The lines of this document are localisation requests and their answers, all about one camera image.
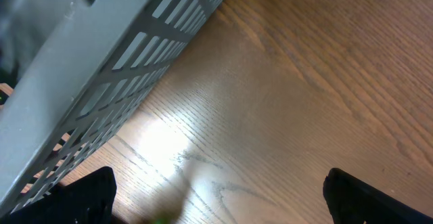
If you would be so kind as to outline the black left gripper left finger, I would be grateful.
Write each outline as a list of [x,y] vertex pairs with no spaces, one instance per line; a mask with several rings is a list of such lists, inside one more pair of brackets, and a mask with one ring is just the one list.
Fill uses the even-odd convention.
[[105,166],[51,195],[6,214],[2,223],[109,223],[116,195],[112,168]]

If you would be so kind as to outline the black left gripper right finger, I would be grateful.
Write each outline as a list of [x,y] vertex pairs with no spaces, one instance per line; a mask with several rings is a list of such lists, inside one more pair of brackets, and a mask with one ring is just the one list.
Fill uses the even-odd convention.
[[323,197],[337,224],[432,224],[432,217],[338,168],[332,168],[325,178]]

